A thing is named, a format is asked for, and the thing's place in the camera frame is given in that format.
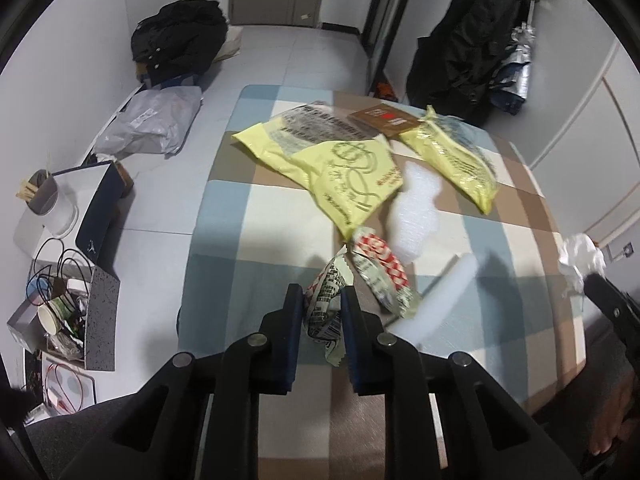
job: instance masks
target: snack wrapper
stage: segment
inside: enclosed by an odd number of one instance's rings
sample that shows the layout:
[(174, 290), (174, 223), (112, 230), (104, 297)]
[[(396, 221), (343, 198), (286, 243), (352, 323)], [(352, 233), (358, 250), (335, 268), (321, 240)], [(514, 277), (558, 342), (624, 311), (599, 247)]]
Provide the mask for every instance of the snack wrapper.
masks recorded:
[(234, 138), (277, 172), (307, 189), (345, 240), (402, 186), (385, 140), (315, 102), (259, 123)]
[(386, 242), (373, 229), (359, 227), (349, 248), (353, 265), (380, 304), (396, 316), (413, 317), (420, 297)]
[(346, 247), (326, 265), (305, 293), (306, 333), (324, 343), (324, 357), (338, 366), (345, 355), (340, 320), (340, 290), (353, 285), (353, 273), (344, 258)]
[(498, 185), (491, 164), (467, 138), (474, 129), (455, 117), (438, 115), (429, 106), (420, 127), (399, 137), (488, 214)]

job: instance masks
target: tissue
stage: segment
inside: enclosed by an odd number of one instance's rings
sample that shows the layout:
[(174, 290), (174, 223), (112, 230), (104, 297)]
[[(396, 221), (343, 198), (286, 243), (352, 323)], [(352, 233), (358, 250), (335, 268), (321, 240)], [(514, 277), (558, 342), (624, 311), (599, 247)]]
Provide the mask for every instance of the tissue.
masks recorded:
[(558, 269), (579, 294), (584, 290), (584, 279), (594, 273), (604, 276), (605, 266), (602, 251), (586, 234), (569, 236), (560, 247)]

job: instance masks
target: black jacket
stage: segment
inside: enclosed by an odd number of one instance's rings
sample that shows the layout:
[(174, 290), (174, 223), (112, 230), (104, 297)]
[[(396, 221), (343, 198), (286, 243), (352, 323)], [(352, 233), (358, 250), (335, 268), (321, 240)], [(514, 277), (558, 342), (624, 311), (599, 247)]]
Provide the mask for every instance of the black jacket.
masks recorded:
[(409, 102), (480, 126), (491, 107), (488, 86), (528, 10), (528, 0), (452, 0), (431, 35), (418, 38)]
[(138, 24), (131, 37), (133, 59), (146, 64), (152, 85), (203, 74), (225, 43), (226, 30), (218, 2), (179, 0)]

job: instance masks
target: cup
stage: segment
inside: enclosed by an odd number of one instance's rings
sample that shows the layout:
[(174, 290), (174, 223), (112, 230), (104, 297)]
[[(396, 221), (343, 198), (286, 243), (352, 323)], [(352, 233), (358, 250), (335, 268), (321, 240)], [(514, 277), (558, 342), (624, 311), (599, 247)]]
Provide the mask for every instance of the cup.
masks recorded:
[(51, 175), (29, 202), (31, 209), (54, 238), (64, 238), (78, 221), (78, 208)]

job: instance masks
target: white foam piece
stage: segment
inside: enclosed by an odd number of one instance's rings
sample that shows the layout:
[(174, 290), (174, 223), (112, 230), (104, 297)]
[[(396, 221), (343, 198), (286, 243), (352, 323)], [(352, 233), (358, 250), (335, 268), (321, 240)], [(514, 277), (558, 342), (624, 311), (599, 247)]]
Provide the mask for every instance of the white foam piece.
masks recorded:
[(438, 230), (438, 210), (433, 201), (442, 190), (442, 180), (415, 162), (404, 165), (402, 179), (402, 191), (392, 202), (386, 221), (386, 243), (406, 265), (422, 254), (426, 237)]
[(476, 257), (471, 253), (463, 254), (425, 294), (415, 316), (398, 319), (387, 331), (420, 350), (422, 343), (442, 324), (477, 273)]

